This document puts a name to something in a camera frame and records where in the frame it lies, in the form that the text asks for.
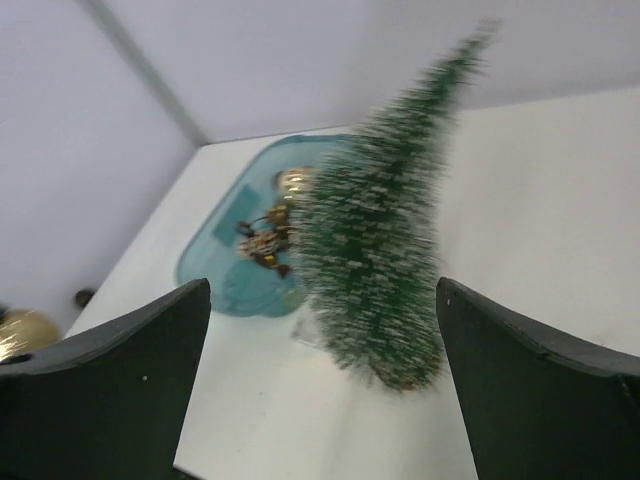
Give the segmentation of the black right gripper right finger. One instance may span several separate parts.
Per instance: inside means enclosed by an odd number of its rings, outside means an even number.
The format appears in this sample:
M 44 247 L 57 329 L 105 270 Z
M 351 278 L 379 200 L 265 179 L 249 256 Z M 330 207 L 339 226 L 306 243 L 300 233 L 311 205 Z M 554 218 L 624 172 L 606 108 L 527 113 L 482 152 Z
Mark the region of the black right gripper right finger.
M 443 277 L 437 317 L 481 479 L 636 479 L 639 359 Z

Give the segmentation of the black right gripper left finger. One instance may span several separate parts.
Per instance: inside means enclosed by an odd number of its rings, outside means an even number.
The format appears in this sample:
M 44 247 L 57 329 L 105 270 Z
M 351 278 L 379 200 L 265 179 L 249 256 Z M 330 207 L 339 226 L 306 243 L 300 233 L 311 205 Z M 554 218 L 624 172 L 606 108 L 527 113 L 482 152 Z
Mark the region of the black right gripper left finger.
M 197 279 L 2 361 L 2 478 L 189 478 L 174 460 L 209 316 Z

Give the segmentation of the dark brown bauble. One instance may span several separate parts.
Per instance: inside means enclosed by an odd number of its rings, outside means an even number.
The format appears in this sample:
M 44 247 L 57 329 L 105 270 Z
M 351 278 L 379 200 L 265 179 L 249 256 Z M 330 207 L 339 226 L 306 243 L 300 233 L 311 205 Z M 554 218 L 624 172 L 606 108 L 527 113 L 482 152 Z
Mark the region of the dark brown bauble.
M 73 301 L 79 309 L 84 309 L 94 297 L 96 291 L 93 289 L 81 289 L 75 293 Z

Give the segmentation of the clear battery box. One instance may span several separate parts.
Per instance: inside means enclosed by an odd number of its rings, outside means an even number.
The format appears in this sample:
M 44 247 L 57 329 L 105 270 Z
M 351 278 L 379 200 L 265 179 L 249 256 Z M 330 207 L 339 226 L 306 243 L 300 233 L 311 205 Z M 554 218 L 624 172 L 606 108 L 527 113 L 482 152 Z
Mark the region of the clear battery box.
M 322 338 L 313 319 L 299 319 L 291 332 L 291 338 L 299 343 L 313 347 L 322 347 Z

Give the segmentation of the small green christmas tree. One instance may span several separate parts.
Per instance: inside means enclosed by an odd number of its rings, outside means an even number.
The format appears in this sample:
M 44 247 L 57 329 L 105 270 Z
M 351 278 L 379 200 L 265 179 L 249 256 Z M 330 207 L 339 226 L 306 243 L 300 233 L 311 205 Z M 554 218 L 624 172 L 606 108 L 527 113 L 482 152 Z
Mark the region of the small green christmas tree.
M 439 187 L 466 88 L 500 23 L 482 21 L 326 154 L 296 209 L 295 267 L 337 367 L 429 388 L 445 358 L 435 306 Z

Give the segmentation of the brown ribbon bow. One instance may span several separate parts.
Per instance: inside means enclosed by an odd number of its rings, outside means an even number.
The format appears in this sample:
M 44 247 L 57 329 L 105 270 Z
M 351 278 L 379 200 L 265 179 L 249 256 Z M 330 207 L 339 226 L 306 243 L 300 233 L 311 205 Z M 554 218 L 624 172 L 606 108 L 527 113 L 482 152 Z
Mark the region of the brown ribbon bow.
M 291 271 L 289 264 L 281 263 L 277 255 L 291 247 L 292 226 L 289 221 L 289 207 L 284 203 L 275 204 L 266 213 L 251 221 L 239 221 L 236 232 L 242 236 L 236 251 L 243 259 L 254 261 L 259 266 L 275 270 L 281 278 Z

